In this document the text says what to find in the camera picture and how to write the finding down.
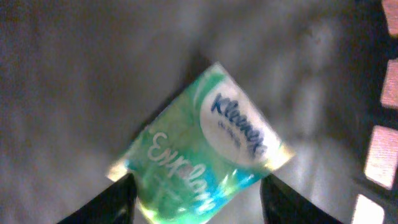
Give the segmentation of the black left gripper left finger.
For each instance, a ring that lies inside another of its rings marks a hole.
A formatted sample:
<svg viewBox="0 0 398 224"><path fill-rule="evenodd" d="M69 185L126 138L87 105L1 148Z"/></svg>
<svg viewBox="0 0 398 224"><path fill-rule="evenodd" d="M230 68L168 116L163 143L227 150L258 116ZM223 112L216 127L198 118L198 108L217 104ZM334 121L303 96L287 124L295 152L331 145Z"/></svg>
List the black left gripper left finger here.
<svg viewBox="0 0 398 224"><path fill-rule="evenodd" d="M137 187L126 174L57 224L133 224Z"/></svg>

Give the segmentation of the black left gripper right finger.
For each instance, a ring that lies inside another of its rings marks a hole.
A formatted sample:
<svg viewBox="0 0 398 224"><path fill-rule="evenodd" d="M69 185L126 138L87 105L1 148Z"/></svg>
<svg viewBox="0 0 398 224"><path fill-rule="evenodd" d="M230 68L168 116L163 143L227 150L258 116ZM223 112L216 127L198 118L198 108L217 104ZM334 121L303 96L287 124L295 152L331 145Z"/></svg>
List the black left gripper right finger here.
<svg viewBox="0 0 398 224"><path fill-rule="evenodd" d="M341 224L274 175L261 180L265 224Z"/></svg>

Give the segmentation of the green Kleenex tissue pack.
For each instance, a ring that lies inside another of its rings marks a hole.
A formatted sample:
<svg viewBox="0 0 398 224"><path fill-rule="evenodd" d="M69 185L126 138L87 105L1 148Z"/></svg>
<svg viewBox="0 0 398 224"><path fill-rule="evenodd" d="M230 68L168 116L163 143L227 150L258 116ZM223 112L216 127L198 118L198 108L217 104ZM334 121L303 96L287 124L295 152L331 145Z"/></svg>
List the green Kleenex tissue pack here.
<svg viewBox="0 0 398 224"><path fill-rule="evenodd" d="M294 151L219 63L132 140L108 179L132 174L151 223L206 223Z"/></svg>

